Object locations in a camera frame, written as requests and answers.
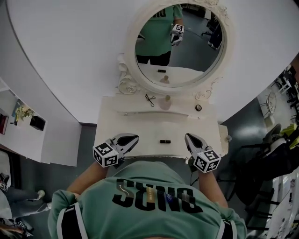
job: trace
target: cable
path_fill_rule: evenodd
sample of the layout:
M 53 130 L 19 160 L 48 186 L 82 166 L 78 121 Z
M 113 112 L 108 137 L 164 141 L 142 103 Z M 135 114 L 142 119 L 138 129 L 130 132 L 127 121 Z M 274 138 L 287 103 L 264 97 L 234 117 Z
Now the cable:
M 191 183 L 192 175 L 193 175 L 193 172 L 191 173 L 191 176 L 190 176 L 190 186 L 192 186 L 196 181 L 199 180 L 199 177 L 197 177 L 197 179 L 195 179 L 195 180 Z

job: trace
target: book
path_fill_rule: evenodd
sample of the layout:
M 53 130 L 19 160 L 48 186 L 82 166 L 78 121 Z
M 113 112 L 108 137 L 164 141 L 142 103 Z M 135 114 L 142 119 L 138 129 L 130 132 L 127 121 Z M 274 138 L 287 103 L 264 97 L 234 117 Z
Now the book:
M 5 134 L 8 116 L 0 114 L 0 134 Z
M 18 99 L 17 102 L 15 103 L 14 111 L 11 114 L 12 117 L 15 117 L 15 111 L 16 111 L 16 109 L 19 108 L 19 107 L 21 107 L 22 105 L 24 105 L 24 103 L 20 99 Z

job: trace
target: black object on table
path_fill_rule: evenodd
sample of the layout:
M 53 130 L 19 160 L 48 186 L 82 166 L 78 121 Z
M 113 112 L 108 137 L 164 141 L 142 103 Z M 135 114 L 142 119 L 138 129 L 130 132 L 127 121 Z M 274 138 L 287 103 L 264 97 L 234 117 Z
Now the black object on table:
M 201 111 L 201 110 L 202 110 L 201 105 L 196 105 L 196 106 L 195 106 L 195 110 L 198 111 L 198 112 Z
M 171 140 L 160 140 L 160 144 L 170 144 Z
M 46 122 L 38 116 L 32 116 L 32 119 L 30 121 L 30 125 L 37 129 L 43 131 L 43 128 L 45 127 Z

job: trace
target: black pants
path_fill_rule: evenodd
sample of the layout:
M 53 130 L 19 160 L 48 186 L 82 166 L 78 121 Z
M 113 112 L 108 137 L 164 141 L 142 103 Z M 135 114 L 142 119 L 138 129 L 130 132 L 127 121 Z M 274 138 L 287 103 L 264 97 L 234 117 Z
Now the black pants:
M 210 43 L 213 44 L 215 48 L 218 48 L 222 42 L 222 31 L 221 26 L 218 24 L 216 30 L 212 33 Z
M 150 61 L 151 65 L 162 65 L 162 66 L 168 66 L 170 61 L 170 55 L 171 51 L 166 52 L 160 56 L 139 56 L 136 55 L 137 61 L 139 63 L 147 64 L 148 61 Z

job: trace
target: green t-shirt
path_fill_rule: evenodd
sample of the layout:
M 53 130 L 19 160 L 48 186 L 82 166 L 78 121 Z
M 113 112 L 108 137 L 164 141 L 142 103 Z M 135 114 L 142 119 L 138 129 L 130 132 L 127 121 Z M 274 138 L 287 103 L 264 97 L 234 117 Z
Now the green t-shirt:
M 223 219 L 235 222 L 238 239 L 246 236 L 244 220 L 233 209 L 212 203 L 161 162 L 134 162 L 89 187 L 78 202 L 90 239 L 215 239 Z M 52 238 L 60 211 L 74 203 L 72 193 L 54 193 Z
M 175 17 L 183 18 L 180 5 L 167 7 L 150 18 L 140 31 L 145 40 L 136 44 L 136 55 L 160 56 L 171 51 L 171 24 Z

